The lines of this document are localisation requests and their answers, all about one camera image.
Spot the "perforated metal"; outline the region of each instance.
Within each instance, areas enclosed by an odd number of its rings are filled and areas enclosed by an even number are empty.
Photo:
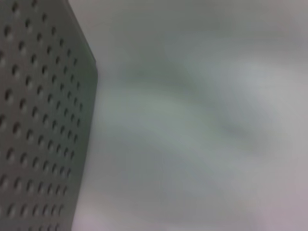
[[[0,231],[68,231],[95,61],[68,3],[0,0]]]

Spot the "white surface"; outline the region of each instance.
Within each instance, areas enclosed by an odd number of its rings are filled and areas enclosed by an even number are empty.
[[[100,72],[73,231],[308,230],[305,1],[70,2]]]

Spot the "perforated panel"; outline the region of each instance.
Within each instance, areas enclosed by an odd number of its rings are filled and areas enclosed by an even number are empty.
[[[0,0],[0,230],[68,231],[97,72],[66,1]]]

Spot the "gray metal panel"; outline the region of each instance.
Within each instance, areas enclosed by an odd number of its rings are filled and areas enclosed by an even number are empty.
[[[0,0],[1,231],[71,230],[96,84],[66,1]]]

